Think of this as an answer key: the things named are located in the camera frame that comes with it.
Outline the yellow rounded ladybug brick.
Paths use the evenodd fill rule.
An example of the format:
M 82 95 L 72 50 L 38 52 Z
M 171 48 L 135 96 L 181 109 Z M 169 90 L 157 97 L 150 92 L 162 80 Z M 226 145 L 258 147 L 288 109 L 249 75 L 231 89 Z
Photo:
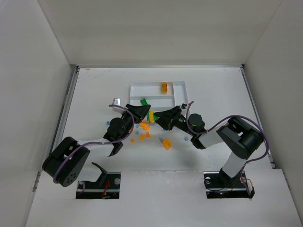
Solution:
M 164 93 L 164 94 L 166 94 L 168 92 L 168 84 L 167 84 L 167 82 L 163 82 L 161 84 L 161 92 Z

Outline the orange D-shaped arch brick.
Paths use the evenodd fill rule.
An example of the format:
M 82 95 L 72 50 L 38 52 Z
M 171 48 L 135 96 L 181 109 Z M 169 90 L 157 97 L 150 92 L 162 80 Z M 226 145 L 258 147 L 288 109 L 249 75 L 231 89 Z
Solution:
M 172 143 L 170 140 L 163 140 L 161 143 L 166 150 L 169 150 L 172 146 Z

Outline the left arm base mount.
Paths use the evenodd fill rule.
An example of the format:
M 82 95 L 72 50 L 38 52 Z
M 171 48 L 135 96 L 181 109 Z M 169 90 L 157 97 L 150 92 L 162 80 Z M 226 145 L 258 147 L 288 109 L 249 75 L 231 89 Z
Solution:
M 92 165 L 100 170 L 100 175 L 94 182 L 79 181 L 75 199 L 119 199 L 121 173 L 108 172 L 95 162 L 92 162 Z

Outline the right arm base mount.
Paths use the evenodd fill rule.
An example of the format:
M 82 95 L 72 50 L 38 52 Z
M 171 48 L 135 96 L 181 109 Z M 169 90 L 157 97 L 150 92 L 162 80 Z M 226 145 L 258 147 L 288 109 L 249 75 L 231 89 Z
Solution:
M 255 195 L 253 183 L 245 173 L 242 178 L 237 175 L 231 183 L 224 183 L 219 172 L 204 172 L 204 186 L 208 199 L 252 199 Z

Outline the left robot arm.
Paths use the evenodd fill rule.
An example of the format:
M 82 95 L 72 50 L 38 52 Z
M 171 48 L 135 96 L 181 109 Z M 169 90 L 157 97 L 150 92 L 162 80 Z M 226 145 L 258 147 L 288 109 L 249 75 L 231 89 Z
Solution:
M 136 124 L 147 116 L 151 105 L 135 106 L 127 104 L 125 107 L 111 104 L 110 107 L 120 109 L 121 116 L 109 122 L 103 138 L 80 144 L 73 137 L 64 138 L 43 162 L 42 170 L 52 177 L 55 184 L 68 187 L 80 175 L 91 151 L 89 148 L 101 146 L 109 152 L 109 156 L 116 155 L 123 147 Z

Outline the green lego plate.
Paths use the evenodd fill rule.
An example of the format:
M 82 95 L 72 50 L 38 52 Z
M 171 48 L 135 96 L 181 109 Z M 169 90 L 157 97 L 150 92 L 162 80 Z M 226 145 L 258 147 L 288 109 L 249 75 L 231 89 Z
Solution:
M 141 105 L 148 105 L 146 99 L 141 99 L 140 100 Z

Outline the yellow long duplo brick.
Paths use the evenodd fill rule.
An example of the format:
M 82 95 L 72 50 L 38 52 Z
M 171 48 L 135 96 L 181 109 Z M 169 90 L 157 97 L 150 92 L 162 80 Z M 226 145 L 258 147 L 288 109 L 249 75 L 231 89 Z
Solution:
M 155 123 L 154 111 L 153 110 L 150 110 L 150 123 Z

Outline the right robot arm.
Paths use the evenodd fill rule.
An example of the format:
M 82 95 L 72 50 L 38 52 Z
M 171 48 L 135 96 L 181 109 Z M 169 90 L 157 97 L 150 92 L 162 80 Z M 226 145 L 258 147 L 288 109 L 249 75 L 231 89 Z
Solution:
M 239 177 L 242 168 L 255 150 L 265 141 L 263 133 L 247 123 L 249 120 L 238 115 L 223 119 L 210 129 L 205 129 L 205 122 L 197 113 L 182 114 L 182 108 L 156 112 L 155 122 L 164 130 L 174 127 L 192 136 L 191 143 L 197 149 L 206 149 L 216 144 L 225 143 L 231 154 L 219 171 L 221 187 L 231 186 Z

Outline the white compartment tray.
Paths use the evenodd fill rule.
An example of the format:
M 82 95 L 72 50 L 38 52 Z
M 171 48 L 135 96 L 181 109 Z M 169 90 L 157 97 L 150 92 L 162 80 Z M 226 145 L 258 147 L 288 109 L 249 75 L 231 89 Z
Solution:
M 154 111 L 169 110 L 177 105 L 188 104 L 184 81 L 167 82 L 168 91 L 161 91 L 160 82 L 133 83 L 130 85 L 129 104 L 141 105 L 145 99 Z

